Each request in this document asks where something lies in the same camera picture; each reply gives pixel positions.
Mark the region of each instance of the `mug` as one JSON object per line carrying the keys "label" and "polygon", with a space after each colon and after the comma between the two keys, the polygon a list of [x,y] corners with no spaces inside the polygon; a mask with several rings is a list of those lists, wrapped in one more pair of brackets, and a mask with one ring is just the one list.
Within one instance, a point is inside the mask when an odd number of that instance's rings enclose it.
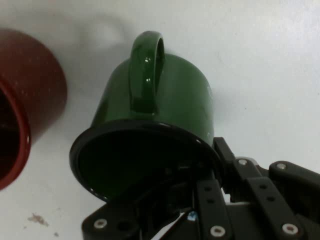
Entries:
{"label": "mug", "polygon": [[0,190],[23,170],[31,145],[67,100],[63,70],[33,37],[0,28]]}
{"label": "mug", "polygon": [[111,74],[91,127],[70,150],[70,166],[90,192],[108,201],[159,169],[211,156],[213,96],[202,72],[165,53],[146,31]]}

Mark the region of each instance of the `mug handle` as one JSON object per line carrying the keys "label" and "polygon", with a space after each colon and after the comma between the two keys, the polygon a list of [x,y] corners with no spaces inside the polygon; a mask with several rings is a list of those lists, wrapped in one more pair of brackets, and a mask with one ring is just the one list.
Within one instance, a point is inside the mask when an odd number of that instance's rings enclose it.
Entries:
{"label": "mug handle", "polygon": [[157,112],[156,93],[164,62],[164,41],[159,32],[145,31],[135,39],[128,73],[132,111]]}

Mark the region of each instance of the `stain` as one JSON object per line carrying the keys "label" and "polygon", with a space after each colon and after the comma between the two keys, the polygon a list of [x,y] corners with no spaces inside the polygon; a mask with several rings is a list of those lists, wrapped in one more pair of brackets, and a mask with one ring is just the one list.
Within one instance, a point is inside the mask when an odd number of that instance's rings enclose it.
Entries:
{"label": "stain", "polygon": [[28,221],[34,222],[34,223],[39,223],[41,225],[49,227],[49,224],[45,221],[45,219],[42,216],[36,215],[34,213],[32,213],[31,217],[28,217]]}

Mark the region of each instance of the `silver screw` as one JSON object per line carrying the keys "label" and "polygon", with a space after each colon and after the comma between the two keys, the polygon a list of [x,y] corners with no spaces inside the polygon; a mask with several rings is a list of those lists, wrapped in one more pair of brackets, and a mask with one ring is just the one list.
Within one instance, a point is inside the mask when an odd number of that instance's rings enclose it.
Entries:
{"label": "silver screw", "polygon": [[94,222],[93,226],[96,229],[103,229],[104,227],[107,226],[107,224],[108,224],[107,220],[100,218]]}
{"label": "silver screw", "polygon": [[226,234],[226,230],[222,226],[213,226],[210,229],[210,234],[215,238],[221,238]]}
{"label": "silver screw", "polygon": [[288,235],[296,235],[299,232],[299,229],[296,225],[286,223],[282,226],[282,231]]}
{"label": "silver screw", "polygon": [[240,165],[246,165],[246,164],[248,163],[248,161],[245,160],[245,159],[240,159],[240,160],[238,161],[238,163],[239,163]]}
{"label": "silver screw", "polygon": [[276,167],[277,167],[278,169],[281,169],[281,170],[285,170],[285,169],[287,168],[287,166],[286,166],[285,164],[283,164],[283,163],[278,163],[278,164],[276,165]]}

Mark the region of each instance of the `red mug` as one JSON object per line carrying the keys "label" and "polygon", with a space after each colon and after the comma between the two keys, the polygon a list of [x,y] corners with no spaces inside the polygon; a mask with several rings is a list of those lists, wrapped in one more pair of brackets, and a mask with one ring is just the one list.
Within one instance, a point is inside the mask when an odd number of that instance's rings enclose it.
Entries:
{"label": "red mug", "polygon": [[25,33],[0,28],[0,190],[19,176],[31,145],[66,100],[65,75],[50,50]]}

